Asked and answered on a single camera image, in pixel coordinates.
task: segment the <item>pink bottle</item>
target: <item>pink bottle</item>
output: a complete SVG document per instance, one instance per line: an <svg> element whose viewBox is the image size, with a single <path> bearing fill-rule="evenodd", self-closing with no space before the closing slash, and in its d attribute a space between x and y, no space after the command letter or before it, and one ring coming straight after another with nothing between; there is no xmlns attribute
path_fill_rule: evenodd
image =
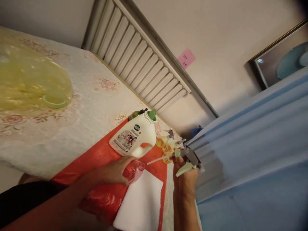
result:
<svg viewBox="0 0 308 231"><path fill-rule="evenodd" d="M128 179L129 184L132 184L139 179L144 169L145 163L133 160L124 169L123 176Z"/></svg>

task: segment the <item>blue curtain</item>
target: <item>blue curtain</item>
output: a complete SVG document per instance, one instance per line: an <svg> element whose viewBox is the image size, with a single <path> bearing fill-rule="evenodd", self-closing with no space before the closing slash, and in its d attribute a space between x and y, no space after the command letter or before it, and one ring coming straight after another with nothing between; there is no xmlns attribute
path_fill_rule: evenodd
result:
<svg viewBox="0 0 308 231"><path fill-rule="evenodd" d="M204 231L304 231L308 161L229 189L198 204Z"/></svg>
<svg viewBox="0 0 308 231"><path fill-rule="evenodd" d="M219 117L187 145L206 170L198 178L198 204L304 163L308 160L308 67Z"/></svg>

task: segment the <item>detergent bottle label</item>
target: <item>detergent bottle label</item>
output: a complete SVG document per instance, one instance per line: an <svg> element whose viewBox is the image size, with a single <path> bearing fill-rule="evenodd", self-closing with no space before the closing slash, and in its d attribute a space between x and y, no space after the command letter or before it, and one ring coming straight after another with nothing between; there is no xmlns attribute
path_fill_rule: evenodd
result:
<svg viewBox="0 0 308 231"><path fill-rule="evenodd" d="M128 152L136 142L138 136L141 134L139 130L140 126L136 124L132 129L121 132L113 140L113 143L122 151Z"/></svg>

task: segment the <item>white wall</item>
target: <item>white wall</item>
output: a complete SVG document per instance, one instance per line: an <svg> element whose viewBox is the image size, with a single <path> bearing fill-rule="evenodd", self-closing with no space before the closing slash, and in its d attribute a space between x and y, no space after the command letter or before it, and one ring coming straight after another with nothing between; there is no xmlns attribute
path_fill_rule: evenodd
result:
<svg viewBox="0 0 308 231"><path fill-rule="evenodd" d="M186 94L160 115L178 132L182 137L190 140L191 128L199 125L207 125L215 119L209 108L192 89L191 94Z"/></svg>
<svg viewBox="0 0 308 231"><path fill-rule="evenodd" d="M304 20L292 0L133 1L175 57L192 50L196 60L186 71L220 115L260 91L247 61ZM169 121L170 112L162 113L176 129L180 120L211 121L191 97L181 101L192 117L174 113Z"/></svg>
<svg viewBox="0 0 308 231"><path fill-rule="evenodd" d="M0 0L0 25L81 47L94 0Z"/></svg>

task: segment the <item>person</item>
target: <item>person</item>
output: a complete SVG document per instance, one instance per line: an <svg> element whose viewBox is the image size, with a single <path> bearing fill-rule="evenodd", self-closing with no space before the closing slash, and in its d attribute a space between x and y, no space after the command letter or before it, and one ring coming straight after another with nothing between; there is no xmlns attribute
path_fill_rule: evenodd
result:
<svg viewBox="0 0 308 231"><path fill-rule="evenodd" d="M91 190L101 184L128 185L128 180L122 176L122 173L125 167L135 159L135 157L126 156L94 169L59 193L51 183L42 181L21 184L9 189L0 194L1 225L3 227L1 231L61 230L65 227L71 212ZM185 163L182 158L173 159L173 162L174 230L200 231L195 207L198 170L190 170L176 177L176 172ZM29 192L33 194L33 188L37 188L36 195L29 195Z"/></svg>

